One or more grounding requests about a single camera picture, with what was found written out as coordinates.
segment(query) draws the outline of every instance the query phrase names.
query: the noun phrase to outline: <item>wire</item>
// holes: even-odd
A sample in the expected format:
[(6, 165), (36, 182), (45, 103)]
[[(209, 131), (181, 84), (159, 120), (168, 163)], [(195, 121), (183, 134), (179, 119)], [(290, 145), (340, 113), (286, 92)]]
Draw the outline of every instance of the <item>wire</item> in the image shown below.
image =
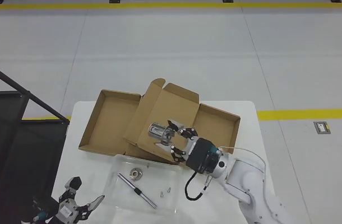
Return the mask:
[(188, 196), (187, 187), (188, 187), (188, 185), (190, 184), (191, 180), (192, 180), (193, 178), (195, 178), (196, 174), (197, 174), (197, 172), (195, 171), (195, 172), (192, 174), (191, 178), (187, 181), (186, 185), (184, 186), (184, 194), (186, 195), (186, 198), (187, 198), (188, 200), (199, 200), (199, 198), (203, 195), (202, 192), (204, 192), (204, 191), (206, 190), (206, 188), (207, 188), (207, 186), (205, 186), (204, 189), (203, 189), (203, 191), (202, 191), (200, 194), (198, 194), (198, 196), (195, 197), (195, 198), (190, 198), (190, 197)]
[(259, 156), (259, 155), (256, 154), (256, 153), (252, 152), (251, 150), (246, 149), (246, 148), (229, 147), (229, 146), (220, 146), (219, 148), (233, 148), (233, 149), (235, 149), (235, 150), (244, 150), (244, 151), (247, 151), (247, 152), (250, 152), (250, 153), (254, 154), (254, 155), (257, 156), (258, 158), (260, 158), (260, 160), (262, 160), (262, 162), (263, 162), (263, 164), (264, 164), (264, 166), (265, 166), (265, 168), (264, 168), (264, 178), (263, 178), (263, 199), (264, 199), (264, 201), (266, 202), (266, 205), (267, 205), (268, 210), (270, 211), (271, 214), (273, 214), (271, 208), (270, 208), (269, 205), (268, 205), (267, 199), (266, 199), (266, 177), (267, 177), (267, 175), (266, 175), (266, 174), (267, 174), (267, 170), (266, 170), (266, 169), (267, 169), (267, 165), (266, 165), (266, 162), (262, 159), (262, 157)]

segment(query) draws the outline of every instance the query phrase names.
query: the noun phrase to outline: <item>metal washer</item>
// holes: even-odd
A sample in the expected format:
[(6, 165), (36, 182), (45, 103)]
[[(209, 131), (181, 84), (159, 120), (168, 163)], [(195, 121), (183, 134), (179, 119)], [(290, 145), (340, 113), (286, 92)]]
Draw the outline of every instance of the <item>metal washer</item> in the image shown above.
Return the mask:
[(133, 168), (130, 171), (130, 179), (133, 181), (138, 181), (142, 177), (142, 170), (140, 168)]

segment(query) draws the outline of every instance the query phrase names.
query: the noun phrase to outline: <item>yellow floor line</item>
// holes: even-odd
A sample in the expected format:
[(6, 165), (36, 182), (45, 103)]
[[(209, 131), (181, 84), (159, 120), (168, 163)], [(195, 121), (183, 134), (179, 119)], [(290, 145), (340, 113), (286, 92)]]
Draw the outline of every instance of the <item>yellow floor line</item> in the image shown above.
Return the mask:
[(342, 8), (342, 3), (326, 2), (130, 2), (109, 3), (55, 3), (55, 4), (0, 4), (0, 10), (107, 10), (137, 8)]
[[(257, 111), (259, 121), (267, 120), (319, 120), (319, 119), (342, 119), (342, 109), (313, 109), (313, 110), (260, 110)], [(41, 118), (23, 118), (23, 120), (46, 120), (58, 119), (54, 116)]]

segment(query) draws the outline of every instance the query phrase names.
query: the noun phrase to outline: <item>cardboard box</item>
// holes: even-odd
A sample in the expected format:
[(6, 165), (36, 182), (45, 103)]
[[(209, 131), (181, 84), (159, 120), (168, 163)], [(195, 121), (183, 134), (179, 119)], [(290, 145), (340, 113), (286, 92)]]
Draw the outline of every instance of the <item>cardboard box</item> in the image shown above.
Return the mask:
[(140, 94), (102, 90), (81, 138), (79, 149), (105, 155), (124, 154), (168, 162), (131, 145), (123, 138), (140, 100)]
[[(171, 154), (154, 145), (156, 140), (147, 133), (152, 123), (167, 126), (167, 120), (173, 119), (186, 127), (195, 127), (199, 137), (212, 141), (217, 147), (234, 147), (239, 116), (199, 104), (195, 92), (172, 83), (163, 87), (164, 84), (162, 78), (152, 81), (125, 131), (125, 139), (147, 152), (173, 161)], [(173, 144), (184, 148), (186, 140), (176, 136)]]

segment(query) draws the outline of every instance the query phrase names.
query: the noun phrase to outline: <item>black cable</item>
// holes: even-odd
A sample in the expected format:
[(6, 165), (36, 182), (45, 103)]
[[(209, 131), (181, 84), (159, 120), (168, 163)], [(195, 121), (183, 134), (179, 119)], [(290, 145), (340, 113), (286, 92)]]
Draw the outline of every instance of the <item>black cable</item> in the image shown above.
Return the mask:
[(186, 195), (186, 198), (187, 198), (188, 200), (199, 200), (199, 198), (203, 195), (203, 193), (201, 192), (201, 193), (198, 194), (198, 196), (195, 197), (195, 198), (190, 198), (190, 197), (188, 196), (187, 187), (188, 187), (188, 185), (190, 184), (191, 180), (192, 180), (193, 178), (195, 178), (196, 174), (197, 174), (197, 172), (195, 171), (195, 173), (192, 174), (191, 178), (187, 181), (186, 185), (184, 186), (184, 194)]

